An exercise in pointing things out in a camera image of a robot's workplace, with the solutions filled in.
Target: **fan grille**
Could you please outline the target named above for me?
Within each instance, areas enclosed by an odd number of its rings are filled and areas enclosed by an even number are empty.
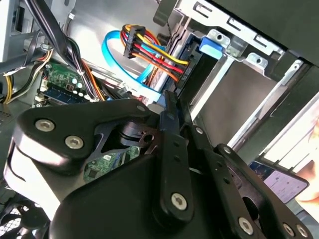
[[[10,214],[16,214],[20,215],[19,211],[17,208],[14,208]],[[3,225],[0,227],[0,237],[3,236],[6,232],[10,231],[11,229],[17,228],[20,225],[21,218],[17,218],[15,220],[12,220],[8,222],[7,224]]]

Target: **red wire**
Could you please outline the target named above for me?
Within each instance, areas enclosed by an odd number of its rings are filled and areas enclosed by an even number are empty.
[[[127,36],[122,32],[122,37],[124,37],[125,39],[127,39]],[[152,54],[150,54],[147,50],[145,50],[144,48],[142,48],[140,45],[138,44],[134,44],[135,47],[137,47],[138,49],[140,49],[142,52],[144,52],[145,54],[147,54],[149,57],[153,58],[154,60],[156,60],[157,62],[161,63],[164,66],[169,67],[170,69],[176,70],[179,73],[183,73],[184,71],[181,68],[172,66],[170,64],[168,64],[167,62],[164,62],[163,60],[153,56]]]
[[[146,31],[146,35],[150,37],[157,45],[159,44],[159,41],[154,38],[154,36],[149,31]]]

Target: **orange cable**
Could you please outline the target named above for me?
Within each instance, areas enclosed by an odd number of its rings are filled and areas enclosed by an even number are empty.
[[[145,56],[142,56],[142,55],[139,55],[139,54],[136,54],[136,53],[133,53],[132,55],[133,55],[133,56],[140,57],[140,58],[142,58],[143,60],[149,62],[150,64],[155,65],[156,67],[158,67],[158,68],[161,69],[162,71],[166,72],[169,76],[171,76],[176,82],[178,81],[178,78],[177,78],[174,74],[172,74],[172,73],[169,72],[168,70],[164,69],[164,68],[161,67],[159,64],[156,64],[155,62],[152,62],[151,60],[149,60],[149,59],[146,58]]]

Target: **orange wire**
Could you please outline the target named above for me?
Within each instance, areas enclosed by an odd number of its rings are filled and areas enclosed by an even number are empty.
[[[169,76],[171,76],[176,82],[178,81],[178,78],[173,75],[171,72],[167,71],[166,69],[164,69],[163,67],[161,67],[159,64],[155,63],[155,62],[152,62],[151,60],[149,60],[148,58],[142,56],[142,55],[139,55],[139,54],[136,54],[136,53],[133,53],[132,54],[133,56],[137,56],[137,57],[140,57],[142,58],[143,60],[149,62],[150,64],[152,65],[155,65],[156,67],[158,67],[159,69],[161,69],[162,71],[166,72]]]
[[[103,99],[103,100],[105,101],[105,98],[104,98],[104,96],[102,95],[102,93],[101,93],[99,87],[97,86],[97,84],[96,84],[96,82],[95,82],[95,79],[94,79],[94,76],[93,76],[93,74],[92,74],[90,68],[89,68],[89,67],[87,66],[87,64],[83,61],[83,59],[81,59],[81,60],[82,60],[82,63],[83,63],[83,65],[84,65],[84,68],[85,68],[86,71],[89,73],[89,76],[90,76],[90,78],[91,78],[91,82],[92,82],[92,84],[93,84],[93,87],[94,87],[96,93],[98,94],[98,96],[99,96],[101,99]]]

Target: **white cable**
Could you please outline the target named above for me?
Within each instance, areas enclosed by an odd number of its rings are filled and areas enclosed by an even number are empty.
[[[17,98],[23,96],[24,94],[26,94],[26,93],[31,89],[33,83],[35,82],[35,79],[36,79],[37,75],[39,74],[40,70],[49,62],[49,60],[50,60],[51,57],[52,57],[52,54],[53,54],[53,50],[50,51],[48,57],[47,57],[46,60],[43,62],[43,64],[40,65],[40,66],[35,70],[35,72],[34,72],[34,74],[33,74],[32,81],[31,81],[30,85],[28,86],[28,88],[25,89],[20,95],[14,97],[14,98],[11,98],[11,100],[9,100],[7,104],[9,104],[10,102],[14,101],[15,99],[17,99]]]

